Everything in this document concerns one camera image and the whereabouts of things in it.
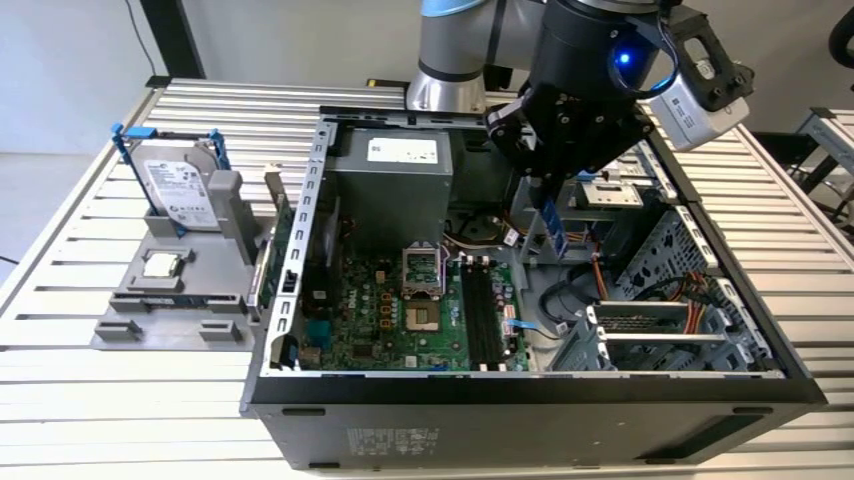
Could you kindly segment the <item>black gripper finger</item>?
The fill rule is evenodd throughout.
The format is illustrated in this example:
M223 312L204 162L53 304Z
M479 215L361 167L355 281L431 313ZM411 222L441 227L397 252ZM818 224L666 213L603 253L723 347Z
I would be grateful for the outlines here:
M532 97L520 96L511 103L496 105L486 112L484 125L490 140L499 153L508 160L514 171L531 179L530 199L534 206L546 203L546 167L542 149L531 147L524 139L523 129L532 111Z
M558 197L566 179L598 172L652 132L636 102L590 101L555 88L535 90L538 201Z

